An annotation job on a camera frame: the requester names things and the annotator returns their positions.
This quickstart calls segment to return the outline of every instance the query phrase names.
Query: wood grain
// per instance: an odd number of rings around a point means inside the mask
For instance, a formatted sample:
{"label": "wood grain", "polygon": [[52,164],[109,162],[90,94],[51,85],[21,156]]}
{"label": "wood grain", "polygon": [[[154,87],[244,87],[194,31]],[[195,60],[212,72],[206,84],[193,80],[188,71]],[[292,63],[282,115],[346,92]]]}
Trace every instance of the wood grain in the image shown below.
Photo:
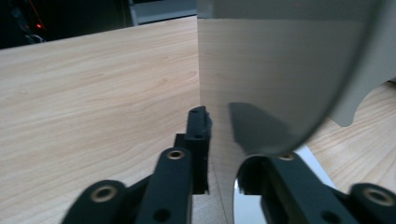
{"label": "wood grain", "polygon": [[[200,104],[196,36],[192,17],[0,51],[0,223],[59,223],[90,184],[151,174]],[[216,188],[195,203],[224,219]]]}
{"label": "wood grain", "polygon": [[396,85],[384,83],[361,103],[353,124],[326,122],[307,143],[343,192],[369,182],[396,192]]}

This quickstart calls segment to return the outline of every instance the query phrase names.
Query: light wood surface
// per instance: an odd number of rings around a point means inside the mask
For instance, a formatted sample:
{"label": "light wood surface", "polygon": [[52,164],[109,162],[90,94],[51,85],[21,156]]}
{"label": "light wood surface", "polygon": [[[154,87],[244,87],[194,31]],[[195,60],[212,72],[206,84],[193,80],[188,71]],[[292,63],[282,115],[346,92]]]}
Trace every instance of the light wood surface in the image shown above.
{"label": "light wood surface", "polygon": [[328,119],[307,143],[343,192],[369,182],[396,192],[396,85],[384,83],[362,101],[349,127]]}
{"label": "light wood surface", "polygon": [[[200,104],[196,18],[0,51],[0,223],[59,223],[90,184],[132,185]],[[222,222],[219,194],[194,223]]]}

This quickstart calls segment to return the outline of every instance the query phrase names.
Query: metal plate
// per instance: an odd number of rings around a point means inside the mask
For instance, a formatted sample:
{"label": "metal plate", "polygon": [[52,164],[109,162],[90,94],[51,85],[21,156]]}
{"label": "metal plate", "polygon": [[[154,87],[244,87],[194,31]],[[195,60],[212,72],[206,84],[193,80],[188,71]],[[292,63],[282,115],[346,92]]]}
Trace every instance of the metal plate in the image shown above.
{"label": "metal plate", "polygon": [[229,223],[233,183],[250,156],[303,143],[359,65],[381,1],[198,1],[201,101]]}

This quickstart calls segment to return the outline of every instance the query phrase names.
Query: white curved part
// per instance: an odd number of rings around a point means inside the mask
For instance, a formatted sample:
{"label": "white curved part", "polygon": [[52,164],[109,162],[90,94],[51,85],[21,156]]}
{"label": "white curved part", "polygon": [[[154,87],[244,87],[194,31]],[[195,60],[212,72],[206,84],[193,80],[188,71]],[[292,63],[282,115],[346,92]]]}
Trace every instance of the white curved part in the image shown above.
{"label": "white curved part", "polygon": [[342,127],[352,124],[361,101],[380,84],[396,77],[396,1],[388,1],[358,73],[330,118]]}

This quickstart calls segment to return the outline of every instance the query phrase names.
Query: screw hole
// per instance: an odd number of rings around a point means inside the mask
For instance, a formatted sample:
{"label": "screw hole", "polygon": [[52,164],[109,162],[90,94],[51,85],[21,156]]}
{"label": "screw hole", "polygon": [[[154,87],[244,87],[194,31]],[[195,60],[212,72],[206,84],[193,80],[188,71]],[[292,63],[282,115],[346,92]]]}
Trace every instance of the screw hole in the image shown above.
{"label": "screw hole", "polygon": [[367,188],[363,191],[364,196],[373,203],[383,206],[393,206],[394,200],[384,191],[379,189]]}
{"label": "screw hole", "polygon": [[285,155],[283,155],[283,156],[280,156],[279,157],[282,161],[292,161],[292,160],[294,160],[294,156],[293,156],[293,154],[285,154]]}
{"label": "screw hole", "polygon": [[341,223],[340,217],[337,216],[333,212],[324,211],[324,212],[321,213],[321,216],[322,216],[323,220],[325,220],[327,223],[331,223],[331,224]]}
{"label": "screw hole", "polygon": [[171,217],[171,213],[167,209],[159,209],[154,213],[154,220],[165,222]]}
{"label": "screw hole", "polygon": [[91,200],[96,203],[104,203],[116,196],[117,189],[113,186],[106,185],[94,190],[91,194]]}
{"label": "screw hole", "polygon": [[171,160],[180,160],[184,157],[184,153],[179,150],[173,150],[170,151],[166,156]]}

